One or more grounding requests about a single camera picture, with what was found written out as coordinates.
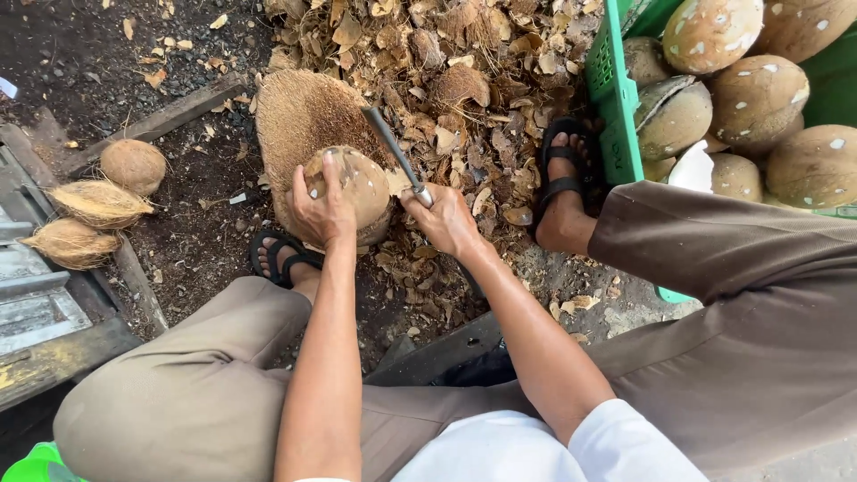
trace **black sandal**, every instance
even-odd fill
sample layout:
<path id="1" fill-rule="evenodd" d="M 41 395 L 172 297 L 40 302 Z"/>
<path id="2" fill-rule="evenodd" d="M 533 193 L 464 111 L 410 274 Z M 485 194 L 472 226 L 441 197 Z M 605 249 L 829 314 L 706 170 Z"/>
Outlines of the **black sandal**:
<path id="1" fill-rule="evenodd" d="M 585 144 L 586 150 L 589 151 L 590 154 L 589 157 L 596 154 L 595 149 L 597 149 L 598 141 L 595 134 L 591 130 L 587 129 L 583 122 L 578 121 L 574 117 L 558 117 L 550 123 L 547 129 L 544 130 L 544 134 L 542 135 L 542 146 L 539 150 L 538 157 L 538 169 L 539 174 L 542 176 L 542 187 L 539 190 L 533 224 L 530 228 L 531 235 L 534 238 L 536 236 L 536 228 L 542 221 L 542 217 L 548 210 L 548 205 L 554 196 L 564 190 L 573 190 L 580 194 L 580 197 L 584 200 L 584 203 L 586 203 L 587 196 L 584 192 L 584 186 L 592 185 L 592 183 L 594 183 L 591 166 L 587 160 L 581 157 L 577 148 L 567 145 L 550 145 L 550 143 L 554 141 L 554 137 L 556 137 L 560 132 L 565 132 L 569 137 L 577 134 L 579 138 L 578 142 L 583 142 Z M 551 158 L 554 157 L 561 157 L 570 160 L 574 165 L 574 169 L 577 170 L 579 180 L 565 176 L 548 182 L 548 163 Z"/>
<path id="2" fill-rule="evenodd" d="M 262 241 L 265 238 L 277 239 L 277 242 L 272 244 L 270 248 L 267 248 L 267 253 L 265 254 L 268 259 L 268 271 L 271 272 L 270 278 L 265 276 L 264 270 L 262 269 L 262 263 L 259 261 L 259 248 L 265 247 L 265 245 L 262 244 Z M 277 266 L 277 253 L 279 253 L 283 246 L 289 246 L 297 251 L 297 253 L 285 258 L 281 268 L 280 266 Z M 249 258 L 250 262 L 253 263 L 253 271 L 256 275 L 266 278 L 273 284 L 287 290 L 295 287 L 294 283 L 291 282 L 291 277 L 289 276 L 289 268 L 299 262 L 305 262 L 313 268 L 321 269 L 320 257 L 321 255 L 316 256 L 316 253 L 310 254 L 307 252 L 306 248 L 303 247 L 303 244 L 301 244 L 301 242 L 294 236 L 284 232 L 274 231 L 273 229 L 263 229 L 259 231 L 259 233 L 253 237 L 253 242 L 250 243 Z"/>

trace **white shirt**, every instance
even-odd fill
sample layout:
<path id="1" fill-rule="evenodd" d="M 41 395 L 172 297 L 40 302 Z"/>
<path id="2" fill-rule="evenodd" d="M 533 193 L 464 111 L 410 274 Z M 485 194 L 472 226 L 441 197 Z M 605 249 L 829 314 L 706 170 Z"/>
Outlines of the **white shirt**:
<path id="1" fill-rule="evenodd" d="M 605 401 L 568 446 L 523 413 L 484 413 L 449 425 L 393 482 L 708 482 L 625 401 Z"/>

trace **shirt sleeve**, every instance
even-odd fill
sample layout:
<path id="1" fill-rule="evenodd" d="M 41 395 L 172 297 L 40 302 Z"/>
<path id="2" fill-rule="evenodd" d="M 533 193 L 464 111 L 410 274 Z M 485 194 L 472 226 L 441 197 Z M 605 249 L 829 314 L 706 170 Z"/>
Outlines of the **shirt sleeve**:
<path id="1" fill-rule="evenodd" d="M 590 482 L 708 482 L 666 436 L 619 399 L 603 402 L 584 419 L 568 451 Z"/>

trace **left hand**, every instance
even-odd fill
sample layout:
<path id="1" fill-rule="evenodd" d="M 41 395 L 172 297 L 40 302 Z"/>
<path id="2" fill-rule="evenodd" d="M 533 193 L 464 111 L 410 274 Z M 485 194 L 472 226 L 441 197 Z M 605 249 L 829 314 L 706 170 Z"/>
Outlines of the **left hand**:
<path id="1" fill-rule="evenodd" d="M 313 199 L 307 192 L 303 166 L 295 170 L 291 191 L 285 198 L 292 217 L 302 231 L 318 239 L 325 250 L 338 241 L 354 244 L 357 242 L 357 216 L 354 206 L 342 195 L 342 184 L 339 183 L 342 166 L 325 152 L 321 156 L 321 170 L 327 193 L 318 199 Z"/>

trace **hand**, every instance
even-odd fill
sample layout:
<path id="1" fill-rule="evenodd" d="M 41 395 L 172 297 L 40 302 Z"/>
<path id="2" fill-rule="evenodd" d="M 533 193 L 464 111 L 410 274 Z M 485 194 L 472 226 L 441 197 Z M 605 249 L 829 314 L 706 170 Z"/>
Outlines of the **hand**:
<path id="1" fill-rule="evenodd" d="M 321 242 L 325 250 L 334 242 L 344 240 L 357 242 L 357 216 L 354 205 L 342 195 L 339 174 L 342 166 L 325 152 L 321 156 L 321 171 L 327 184 L 327 193 L 313 199 L 307 192 L 307 183 L 303 177 L 303 166 L 298 166 L 291 181 L 291 191 L 285 201 L 289 205 L 292 217 L 302 232 Z"/>
<path id="2" fill-rule="evenodd" d="M 461 192 L 432 183 L 426 183 L 426 189 L 434 199 L 431 209 L 424 208 L 410 190 L 402 195 L 401 202 L 431 244 L 460 261 L 483 247 L 484 240 Z"/>

